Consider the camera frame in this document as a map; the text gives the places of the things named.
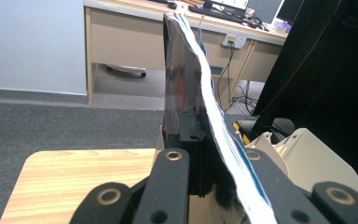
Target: monitor screen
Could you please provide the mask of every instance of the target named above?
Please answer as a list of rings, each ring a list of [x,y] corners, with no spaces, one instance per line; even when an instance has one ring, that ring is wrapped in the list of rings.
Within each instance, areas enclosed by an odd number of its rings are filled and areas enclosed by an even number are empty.
[[[284,0],[277,18],[283,21],[288,21],[289,24],[293,25],[303,1],[304,0]]]
[[[245,10],[248,5],[248,0],[213,0],[213,4],[223,7],[230,7]]]

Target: wooden table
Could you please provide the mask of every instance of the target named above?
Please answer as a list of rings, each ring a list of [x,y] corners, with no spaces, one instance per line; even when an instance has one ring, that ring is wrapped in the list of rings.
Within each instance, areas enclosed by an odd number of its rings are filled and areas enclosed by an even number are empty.
[[[24,163],[0,223],[68,223],[95,187],[131,187],[150,174],[156,150],[40,151]]]

